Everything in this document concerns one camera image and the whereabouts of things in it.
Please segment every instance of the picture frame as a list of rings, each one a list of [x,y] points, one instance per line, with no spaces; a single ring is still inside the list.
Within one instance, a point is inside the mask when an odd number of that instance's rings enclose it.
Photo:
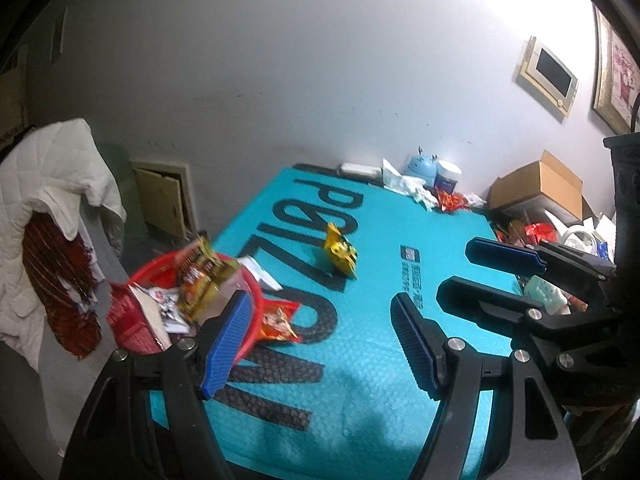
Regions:
[[[593,110],[616,135],[631,132],[631,108],[640,92],[640,69],[611,24],[594,6],[598,66]]]

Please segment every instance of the red candy wrapper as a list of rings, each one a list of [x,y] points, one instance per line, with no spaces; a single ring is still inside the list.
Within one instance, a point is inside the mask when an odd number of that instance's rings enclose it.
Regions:
[[[302,338],[296,335],[290,324],[291,318],[300,308],[300,303],[265,298],[263,304],[262,327],[258,340],[302,342]]]
[[[527,244],[539,245],[540,240],[547,240],[548,242],[557,242],[558,234],[556,234],[556,228],[551,224],[544,222],[538,224],[529,224],[524,227],[525,236],[527,237]]]
[[[586,312],[589,305],[587,305],[583,300],[576,298],[575,296],[569,294],[566,300],[569,303],[569,308],[572,312]]]
[[[439,189],[436,191],[438,192],[438,209],[443,213],[451,213],[456,209],[467,209],[466,198],[460,193],[449,194]]]
[[[127,285],[111,283],[111,308],[107,313],[107,323],[119,347],[139,354],[162,351],[138,300]]]

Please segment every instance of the white wall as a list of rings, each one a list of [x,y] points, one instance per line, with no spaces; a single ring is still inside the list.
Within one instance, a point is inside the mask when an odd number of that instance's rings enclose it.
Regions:
[[[532,35],[579,79],[563,124],[513,81]],[[285,166],[400,166],[418,144],[476,192],[546,148],[612,212],[589,0],[54,0],[24,41],[31,119],[187,161],[212,234]]]

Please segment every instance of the cardboard box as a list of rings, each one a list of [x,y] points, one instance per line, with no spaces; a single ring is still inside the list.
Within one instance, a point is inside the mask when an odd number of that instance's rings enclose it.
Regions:
[[[532,222],[548,221],[547,209],[565,224],[582,220],[582,181],[545,150],[540,160],[498,178],[489,192],[489,209]]]

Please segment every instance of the white blanket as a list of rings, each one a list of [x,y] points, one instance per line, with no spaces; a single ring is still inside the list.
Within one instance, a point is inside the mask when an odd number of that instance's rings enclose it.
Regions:
[[[113,175],[82,119],[37,130],[0,164],[0,339],[38,370],[46,317],[22,264],[22,238],[32,212],[49,213],[67,240],[78,235],[80,199],[114,213],[122,230],[126,213]]]

